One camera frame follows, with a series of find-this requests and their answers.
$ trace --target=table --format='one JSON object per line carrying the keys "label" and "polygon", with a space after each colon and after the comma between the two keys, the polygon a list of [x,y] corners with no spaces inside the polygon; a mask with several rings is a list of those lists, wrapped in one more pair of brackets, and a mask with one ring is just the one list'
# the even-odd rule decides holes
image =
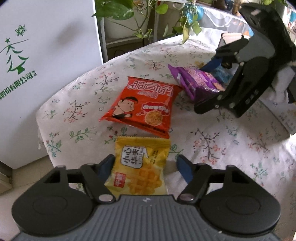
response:
{"label": "table", "polygon": [[[116,57],[80,76],[50,98],[36,114],[40,137],[54,166],[79,168],[114,154],[116,138],[153,136],[137,128],[98,119],[127,84],[127,76],[174,83],[167,64],[194,66],[207,62],[215,46],[206,34],[181,45],[182,36],[162,40]],[[164,169],[168,192],[177,196],[186,186],[176,168],[185,155],[224,169],[234,164],[274,195],[282,216],[276,227],[281,238],[293,237],[296,223],[296,137],[257,101],[241,117],[215,109],[203,115],[182,91],[176,98],[169,130],[171,147]],[[214,190],[219,184],[211,185]]]}

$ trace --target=purple snack bag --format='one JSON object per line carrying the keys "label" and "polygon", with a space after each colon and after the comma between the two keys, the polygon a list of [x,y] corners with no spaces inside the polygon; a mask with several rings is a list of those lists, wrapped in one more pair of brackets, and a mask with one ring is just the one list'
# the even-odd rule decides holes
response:
{"label": "purple snack bag", "polygon": [[168,68],[195,104],[209,99],[217,92],[224,91],[210,73],[203,72],[197,67],[173,67],[168,64]]}

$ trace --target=robotic arm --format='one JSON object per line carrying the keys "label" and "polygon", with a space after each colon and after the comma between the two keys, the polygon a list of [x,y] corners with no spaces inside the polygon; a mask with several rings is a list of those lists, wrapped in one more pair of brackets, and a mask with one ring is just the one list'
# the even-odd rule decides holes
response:
{"label": "robotic arm", "polygon": [[216,55],[201,70],[211,72],[221,65],[226,69],[237,66],[237,70],[225,92],[219,92],[211,99],[195,105],[194,110],[203,114],[213,108],[224,107],[235,116],[240,117],[265,92],[272,98],[273,82],[279,88],[287,88],[294,76],[293,70],[287,67],[296,60],[296,47],[280,16],[270,6],[262,4],[242,4],[239,11],[254,32],[249,40],[242,38],[219,47]]}
{"label": "robotic arm", "polygon": [[[278,201],[233,165],[225,170],[179,155],[188,183],[172,195],[122,195],[104,186],[115,157],[66,170],[57,166],[12,206],[21,233],[13,241],[278,241]],[[86,194],[69,183],[82,183]],[[207,194],[210,183],[223,187]]]}

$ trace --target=red snack bag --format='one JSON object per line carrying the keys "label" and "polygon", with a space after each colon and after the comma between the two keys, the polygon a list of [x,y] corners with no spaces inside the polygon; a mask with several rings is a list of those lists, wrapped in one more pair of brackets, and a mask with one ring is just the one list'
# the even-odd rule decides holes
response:
{"label": "red snack bag", "polygon": [[99,120],[115,121],[169,138],[170,115],[180,86],[128,77],[128,84]]}

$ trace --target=snowflake logo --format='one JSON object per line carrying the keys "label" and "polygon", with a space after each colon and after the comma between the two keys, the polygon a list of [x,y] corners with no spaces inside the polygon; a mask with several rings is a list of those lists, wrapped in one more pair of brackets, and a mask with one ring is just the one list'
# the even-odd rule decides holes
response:
{"label": "snowflake logo", "polygon": [[15,30],[15,32],[17,33],[17,37],[18,36],[24,36],[24,33],[26,32],[26,28],[25,25],[19,25],[18,28]]}

